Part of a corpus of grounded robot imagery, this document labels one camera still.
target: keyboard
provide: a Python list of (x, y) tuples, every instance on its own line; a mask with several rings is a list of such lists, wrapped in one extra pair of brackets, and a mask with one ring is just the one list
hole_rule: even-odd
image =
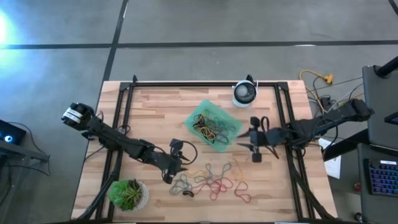
[(398, 165), (396, 161), (365, 159), (369, 193), (398, 197)]

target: concrete floor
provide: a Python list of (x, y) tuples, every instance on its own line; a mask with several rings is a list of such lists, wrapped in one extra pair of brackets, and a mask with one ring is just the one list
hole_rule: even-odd
[[(0, 0), (0, 46), (110, 44), (121, 4)], [(398, 40), (396, 25), (397, 15), (380, 0), (130, 0), (119, 42)], [(338, 83), (397, 52), (398, 45), (118, 49), (109, 79), (135, 74), (140, 80), (237, 80), (250, 73), (261, 80), (295, 80), (310, 69), (332, 73)], [(87, 141), (60, 117), (71, 102), (96, 106), (108, 56), (109, 49), (0, 50), (0, 119), (28, 125), (51, 154), (52, 170), (51, 177), (27, 172), (6, 223), (70, 218)], [(313, 79), (305, 76), (308, 85)], [(360, 83), (320, 94), (337, 100)], [(364, 128), (366, 123), (344, 124), (340, 137)], [(28, 138), (24, 144), (31, 146)], [(330, 179), (339, 217), (346, 220), (360, 211), (352, 191), (357, 163), (355, 152), (344, 155), (341, 179)]]

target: wooden tabletop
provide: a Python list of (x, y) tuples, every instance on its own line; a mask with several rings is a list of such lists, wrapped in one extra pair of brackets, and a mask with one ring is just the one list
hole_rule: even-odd
[[(307, 94), (302, 81), (288, 81), (290, 96), (296, 119), (312, 118)], [(120, 82), (104, 82), (97, 111), (104, 113), (104, 122), (111, 125), (118, 97)], [(249, 127), (250, 116), (268, 116), (271, 127), (279, 127), (279, 114), (275, 102), (274, 89), (259, 87), (259, 93), (250, 108), (237, 108), (232, 104), (231, 87), (135, 87), (130, 110), (130, 138), (142, 138), (169, 151), (171, 139), (177, 138), (194, 143), (198, 148), (198, 159), (186, 166), (189, 173), (212, 165), (215, 174), (221, 173), (222, 166), (230, 162), (232, 169), (226, 176), (233, 180), (233, 188), (220, 193), (217, 200), (210, 200), (209, 190), (204, 190), (194, 198), (183, 195), (170, 195), (171, 185), (162, 181), (160, 170), (151, 165), (141, 164), (125, 154), (120, 173), (121, 180), (137, 179), (149, 188), (149, 201), (138, 212), (122, 212), (115, 208), (114, 222), (272, 222), (296, 221), (292, 188), (284, 147), (276, 147), (280, 159), (276, 159), (267, 149), (262, 151), (262, 163), (253, 163), (249, 151), (235, 143), (222, 153), (216, 152), (199, 137), (189, 132), (184, 125), (186, 118), (193, 113), (202, 100), (210, 100), (243, 123), (243, 131)], [(93, 141), (87, 154), (100, 145)], [(318, 147), (306, 148), (304, 157), (310, 188), (320, 203), (336, 216), (322, 155)], [(192, 148), (185, 145), (184, 156), (194, 156)], [(72, 212), (78, 217), (94, 199), (101, 185), (106, 151), (89, 158), (81, 174), (80, 184)], [(243, 180), (249, 189), (245, 194), (252, 197), (245, 203), (235, 196), (234, 189), (241, 178), (235, 158), (243, 172)], [(304, 214), (307, 214), (303, 194), (300, 193)], [(108, 198), (103, 213), (108, 211)]]

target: potted plant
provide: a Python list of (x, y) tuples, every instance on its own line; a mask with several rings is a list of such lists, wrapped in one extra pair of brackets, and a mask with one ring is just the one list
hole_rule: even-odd
[(148, 201), (147, 187), (137, 180), (120, 180), (111, 185), (108, 195), (111, 202), (121, 210), (140, 210)]

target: green plastic tray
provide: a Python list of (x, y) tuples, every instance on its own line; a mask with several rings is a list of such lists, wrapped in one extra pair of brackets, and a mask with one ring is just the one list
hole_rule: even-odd
[(218, 152), (225, 151), (242, 130), (242, 122), (208, 100), (200, 103), (185, 120), (185, 125)]

